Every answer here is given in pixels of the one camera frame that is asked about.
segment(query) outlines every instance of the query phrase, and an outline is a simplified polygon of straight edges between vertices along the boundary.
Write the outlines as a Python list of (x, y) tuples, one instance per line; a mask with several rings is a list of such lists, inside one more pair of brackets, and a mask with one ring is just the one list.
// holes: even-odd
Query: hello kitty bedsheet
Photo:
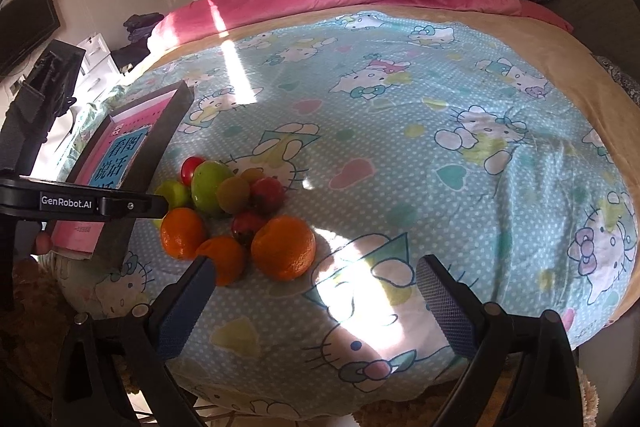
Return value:
[[(180, 79), (196, 100), (152, 188), (190, 155), (262, 168), (318, 238), (305, 276), (276, 283), (249, 267), (216, 289), (168, 363), (213, 403), (342, 415), (446, 378), (454, 356), (415, 286), (428, 253), (482, 301), (555, 309), (573, 346), (625, 292), (638, 230), (611, 155), (560, 90), (488, 34), (354, 12), (184, 56), (118, 103)], [(58, 261), (66, 298), (97, 318), (152, 301), (187, 266), (149, 221), (119, 273)]]

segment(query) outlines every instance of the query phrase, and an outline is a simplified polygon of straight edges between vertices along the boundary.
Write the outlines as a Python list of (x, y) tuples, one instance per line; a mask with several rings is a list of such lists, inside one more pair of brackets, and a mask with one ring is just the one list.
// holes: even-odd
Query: polka dot pattern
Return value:
[[(620, 276), (588, 304), (590, 280), (580, 275), (568, 249), (586, 216), (610, 192), (626, 191), (615, 166), (583, 142), (591, 125), (551, 82), (544, 96), (535, 98), (495, 73), (504, 59), (542, 77), (498, 39), (459, 23), (428, 23), (453, 28), (454, 41), (417, 46), (408, 36), (426, 22), (372, 15), (383, 22), (380, 27), (347, 30), (326, 21), (276, 30), (278, 38), (270, 38), (267, 47), (212, 48), (136, 81), (127, 96), (181, 78), (196, 80), (190, 113), (225, 86), (234, 86), (239, 98), (249, 87), (262, 88), (255, 102), (244, 99), (220, 110), (211, 126), (175, 134), (151, 189), (173, 178), (187, 156), (241, 164), (260, 154), (260, 144), (293, 137), (297, 149), (282, 148), (290, 152), (281, 180), (290, 188), (286, 213), (316, 229), (318, 261), (363, 235), (392, 239), (406, 233), (410, 265), (436, 254), (479, 299), (495, 300), (513, 314), (572, 309), (570, 341), (573, 346), (586, 341), (606, 324), (623, 295), (634, 254), (627, 252)], [(308, 53), (300, 58), (290, 49), (304, 47), (303, 39)], [(482, 61), (494, 66), (477, 67)], [(354, 90), (337, 89), (342, 78), (367, 68), (383, 71), (385, 80), (360, 89), (356, 78)], [(301, 101), (314, 101), (313, 110)], [(465, 133), (461, 122), (479, 110), (473, 107), (485, 111), (488, 116), (479, 118), (489, 127), (501, 125), (517, 140), (485, 139), (487, 132), (478, 128)], [(436, 137), (439, 132), (446, 132), (439, 135), (443, 139)], [(490, 173), (494, 167), (485, 161), (500, 151), (509, 160)], [(332, 188), (342, 166), (358, 158), (369, 161), (374, 174)], [(211, 233), (227, 233), (229, 222), (208, 225)], [(150, 222), (136, 223), (129, 250), (153, 270), (145, 287), (150, 299), (186, 269), (162, 252)], [(184, 349), (181, 358), (197, 360), (201, 370), (196, 374), (176, 363), (174, 371), (194, 388), (223, 385), (286, 403), (306, 418), (350, 413), (379, 399), (411, 399), (451, 362), (447, 347), (364, 393), (340, 379), (340, 362), (323, 358), (321, 345), (337, 322), (308, 298), (311, 289), (309, 275), (274, 283), (249, 267), (240, 282), (216, 289)], [(100, 305), (91, 309), (94, 315)], [(257, 358), (210, 343), (214, 330), (240, 317), (255, 331)]]

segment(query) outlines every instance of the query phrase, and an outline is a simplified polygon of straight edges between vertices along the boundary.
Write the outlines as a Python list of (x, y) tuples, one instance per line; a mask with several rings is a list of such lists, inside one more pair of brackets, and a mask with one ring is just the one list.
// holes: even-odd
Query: pink heart print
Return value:
[(311, 114), (320, 109), (322, 105), (322, 100), (300, 100), (296, 102), (292, 108), (298, 113), (300, 116), (304, 116), (306, 114)]
[(373, 176), (376, 173), (370, 160), (356, 158), (347, 162), (340, 173), (329, 182), (329, 188), (343, 190)]
[(564, 326), (564, 331), (569, 331), (571, 326), (574, 323), (575, 318), (575, 310), (573, 308), (567, 308), (564, 313), (561, 315), (562, 317), (562, 325)]

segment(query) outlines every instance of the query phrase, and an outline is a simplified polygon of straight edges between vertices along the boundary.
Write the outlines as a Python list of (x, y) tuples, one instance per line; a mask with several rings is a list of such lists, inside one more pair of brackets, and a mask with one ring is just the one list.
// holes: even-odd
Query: orange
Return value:
[(205, 241), (196, 255), (209, 257), (216, 265), (216, 286), (226, 286), (240, 279), (246, 266), (246, 252), (233, 237), (218, 235)]
[(160, 241), (164, 251), (180, 261), (192, 261), (196, 249), (207, 238), (200, 216), (190, 208), (174, 208), (160, 225)]
[(255, 266), (276, 281), (300, 277), (312, 265), (315, 256), (314, 233), (297, 217), (274, 217), (258, 230), (251, 243)]

